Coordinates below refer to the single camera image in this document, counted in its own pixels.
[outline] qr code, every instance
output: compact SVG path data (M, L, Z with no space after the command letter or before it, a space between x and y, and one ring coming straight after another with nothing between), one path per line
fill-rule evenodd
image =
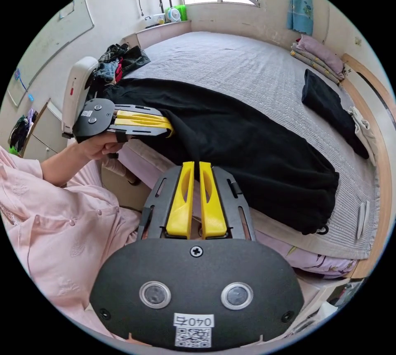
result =
M81 115L82 115L82 116L90 117L90 115L92 115L92 111L91 111L91 110L84 110L84 111L81 113Z
M210 327L177 327L175 346L210 348L212 346L212 329Z

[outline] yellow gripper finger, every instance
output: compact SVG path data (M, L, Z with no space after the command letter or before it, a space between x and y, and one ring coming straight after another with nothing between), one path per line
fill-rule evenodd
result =
M227 225L210 163L200 162L199 171L202 238L223 237L227 233Z
M165 128L169 131L168 138L173 134L173 127L170 121L164 116L150 115L139 112L129 112L119 110L115 118L115 125L134 125L139 127Z
M181 168L179 182L177 183L172 208L166 225L168 235L190 239L191 217L193 213L193 187L194 162L185 162Z

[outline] pink shirt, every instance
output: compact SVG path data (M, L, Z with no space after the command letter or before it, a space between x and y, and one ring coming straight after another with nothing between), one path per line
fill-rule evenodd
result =
M98 176L95 164L83 169L87 177ZM120 208L101 181L90 183L58 188L43 180L38 161L0 147L0 210L11 220L7 233L21 264L61 312L116 337L87 309L89 295L104 261L135 240L140 214Z

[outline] label sticker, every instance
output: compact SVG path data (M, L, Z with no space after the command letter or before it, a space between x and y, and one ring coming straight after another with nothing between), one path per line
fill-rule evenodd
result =
M210 348L212 346L212 328L177 327L175 347Z
M90 117L92 115L93 110L83 110L81 113L82 116Z
M212 328L215 325L213 314L173 314L173 326L176 327L206 327Z
M214 317L213 314L174 313L175 347L210 348L212 346L212 328L215 326Z

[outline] pink bedsheet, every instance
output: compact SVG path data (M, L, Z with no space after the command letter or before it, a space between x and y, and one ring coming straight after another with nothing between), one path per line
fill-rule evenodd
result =
M173 164L139 141L126 144L119 152L119 160L143 183L152 189L159 176ZM200 218L199 187L194 186L193 215ZM338 278L351 271L356 261L339 259L308 252L286 242L256 232L257 241L280 253L292 267L311 273L324 275L324 278Z

